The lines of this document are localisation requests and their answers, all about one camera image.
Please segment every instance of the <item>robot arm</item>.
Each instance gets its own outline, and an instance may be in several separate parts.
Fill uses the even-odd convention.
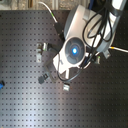
[[[102,19],[103,16],[91,10],[85,9],[81,5],[77,6],[70,12],[64,29],[64,45],[59,54],[57,54],[53,59],[53,64],[60,74],[70,69],[71,67],[78,67],[81,69],[80,65],[82,63],[85,63],[84,61],[86,60],[88,53],[87,47],[89,46],[91,49],[96,49],[95,53],[92,51],[91,53],[88,53],[89,56],[93,56],[97,52],[103,52],[105,54],[105,52],[108,51],[109,47],[113,42],[115,29],[120,19],[120,16],[117,17],[116,15],[119,15],[119,10],[122,11],[124,9],[125,3],[126,0],[118,0],[118,2],[117,0],[113,0],[112,5],[106,4],[107,7],[105,8],[107,8],[106,10],[109,12],[109,20],[106,19],[106,26],[103,37],[99,33],[97,34],[102,24],[100,19]],[[90,34],[90,36],[97,34],[96,39],[87,37],[90,29],[93,26],[95,27],[91,31],[92,35]],[[112,36],[112,38],[106,43],[105,40],[107,40],[109,36]]]

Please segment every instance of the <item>black cable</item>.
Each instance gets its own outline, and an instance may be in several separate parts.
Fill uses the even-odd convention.
[[[87,44],[87,42],[86,42],[86,40],[85,40],[85,38],[84,38],[85,30],[86,30],[88,24],[91,22],[91,20],[92,20],[94,17],[96,17],[99,13],[101,13],[102,11],[104,11],[104,15],[102,16],[102,18],[100,18],[100,19],[92,26],[92,28],[90,29],[90,31],[89,31],[88,34],[87,34],[87,38],[90,38],[90,39],[91,39],[91,38],[94,38],[93,43],[92,43],[92,45],[90,46],[89,44]],[[110,26],[110,37],[109,37],[109,39],[106,40],[106,39],[104,39],[104,35],[105,35],[106,26],[107,26],[107,21],[109,22],[109,26]],[[101,24],[100,24],[99,29],[98,29],[98,31],[96,32],[96,34],[93,35],[93,36],[89,36],[89,35],[91,34],[91,32],[93,31],[93,29],[96,27],[96,25],[97,25],[99,22],[101,22]],[[101,39],[99,40],[99,42],[98,42],[98,44],[97,44],[97,47],[93,50],[93,46],[94,46],[94,44],[95,44],[95,40],[96,40],[96,37],[97,37],[98,35],[101,36]],[[107,8],[106,8],[105,5],[104,5],[104,7],[103,7],[100,11],[98,11],[94,16],[92,16],[92,17],[88,20],[88,22],[86,23],[86,25],[85,25],[85,27],[84,27],[84,29],[83,29],[83,33],[82,33],[83,40],[84,40],[85,44],[86,44],[91,50],[90,50],[90,52],[89,52],[89,54],[88,54],[88,57],[87,57],[87,58],[85,57],[85,58],[84,58],[84,61],[83,61],[82,64],[80,65],[81,68],[84,68],[84,67],[89,63],[89,61],[90,61],[90,60],[92,59],[92,57],[95,55],[98,46],[102,43],[102,40],[104,40],[104,41],[106,41],[106,42],[109,42],[109,41],[112,39],[112,35],[113,35],[113,34],[112,34],[112,26],[111,26],[110,18],[109,18],[109,11],[107,10]]]
[[[57,75],[58,75],[58,78],[62,81],[62,82],[70,82],[72,81],[73,79],[75,79],[77,76],[80,75],[80,73],[82,72],[82,69],[78,69],[78,72],[76,73],[75,76],[69,78],[69,79],[63,79],[60,74],[59,74],[59,65],[60,65],[60,54],[58,53],[58,68],[57,68]]]

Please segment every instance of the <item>wire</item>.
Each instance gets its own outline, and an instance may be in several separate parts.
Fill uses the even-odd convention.
[[[128,53],[128,50],[124,50],[124,49],[121,49],[121,48],[116,48],[116,47],[109,47],[110,49],[114,49],[114,50],[117,50],[117,51],[121,51],[121,52],[126,52]]]
[[[50,9],[44,2],[38,2],[38,3],[39,3],[39,4],[43,4],[43,5],[48,9],[48,11],[49,11],[50,14],[52,15],[52,17],[53,17],[55,23],[57,23],[57,20],[56,20],[55,16],[53,15],[51,9]]]
[[[85,30],[86,30],[88,24],[92,21],[92,19],[95,18],[95,17],[96,17],[98,14],[100,14],[101,12],[104,12],[104,14],[103,14],[102,17],[99,18],[99,20],[92,26],[92,28],[90,29],[90,31],[89,31],[88,34],[87,34],[87,38],[89,38],[89,39],[94,38],[93,43],[92,43],[92,45],[90,46],[89,44],[87,44],[87,42],[86,42],[86,40],[85,40],[84,33],[85,33]],[[99,26],[99,28],[98,28],[96,34],[93,35],[93,36],[90,36],[90,34],[92,33],[93,29],[94,29],[94,28],[97,26],[97,24],[100,23],[100,22],[101,22],[101,24],[100,24],[100,26]],[[107,22],[109,23],[109,27],[110,27],[110,37],[109,37],[109,39],[106,40],[106,39],[104,39],[104,35],[105,35],[105,30],[106,30]],[[98,35],[100,35],[101,38],[100,38],[100,40],[99,40],[99,42],[98,42],[96,48],[93,49],[94,44],[95,44],[95,40],[96,40],[96,38],[97,38]],[[89,54],[88,54],[88,57],[87,57],[87,58],[84,58],[84,61],[83,61],[82,64],[81,64],[81,67],[82,67],[82,68],[84,68],[84,66],[86,66],[86,65],[89,63],[89,61],[92,59],[92,57],[96,54],[96,50],[97,50],[98,46],[102,43],[102,40],[104,40],[105,42],[109,42],[109,41],[112,39],[112,35],[113,35],[113,34],[112,34],[112,26],[111,26],[111,22],[110,22],[110,18],[109,18],[109,11],[106,9],[106,7],[105,7],[105,5],[104,5],[104,7],[103,7],[101,10],[99,10],[95,15],[93,15],[93,16],[87,21],[87,23],[86,23],[86,25],[85,25],[85,27],[84,27],[84,29],[83,29],[83,33],[82,33],[83,40],[84,40],[85,44],[86,44],[91,50],[90,50],[90,52],[89,52]]]
[[[79,68],[79,69],[78,69],[78,72],[76,73],[75,76],[73,76],[73,77],[70,78],[70,79],[63,79],[63,78],[60,76],[60,74],[59,74],[59,65],[60,65],[59,62],[60,62],[60,54],[58,53],[58,68],[57,68],[57,75],[58,75],[58,78],[59,78],[62,82],[70,82],[70,81],[72,81],[73,79],[75,79],[77,76],[79,76],[79,75],[81,74],[81,72],[82,72],[82,69]],[[90,64],[91,64],[91,62],[89,62],[89,63],[84,67],[84,69],[87,68]]]

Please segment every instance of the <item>blue light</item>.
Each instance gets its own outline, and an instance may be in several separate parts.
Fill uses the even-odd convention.
[[[73,48],[73,54],[76,54],[77,53],[77,49],[76,48]]]

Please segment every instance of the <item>small object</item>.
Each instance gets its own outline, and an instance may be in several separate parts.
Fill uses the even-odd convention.
[[[48,78],[48,75],[47,75],[47,74],[44,74],[44,75],[40,76],[40,77],[38,78],[39,84],[43,84],[44,81],[45,81],[47,78]]]
[[[95,64],[100,64],[100,56],[96,56]]]
[[[33,7],[33,0],[28,0],[28,8],[32,8]]]
[[[1,81],[1,82],[0,82],[0,89],[3,88],[4,85],[5,85],[4,82]]]
[[[104,54],[104,56],[105,56],[106,59],[108,59],[111,56],[111,54],[109,53],[108,50],[106,50],[105,52],[103,52],[103,54]]]
[[[38,82],[39,82],[39,84],[43,84],[44,83],[44,77],[43,76],[40,76],[38,78]]]
[[[36,49],[36,62],[41,63],[42,61],[42,44],[37,43],[37,49]]]
[[[63,90],[64,91],[69,91],[69,89],[70,89],[70,85],[68,83],[64,83]]]
[[[48,43],[43,44],[43,51],[48,51]]]

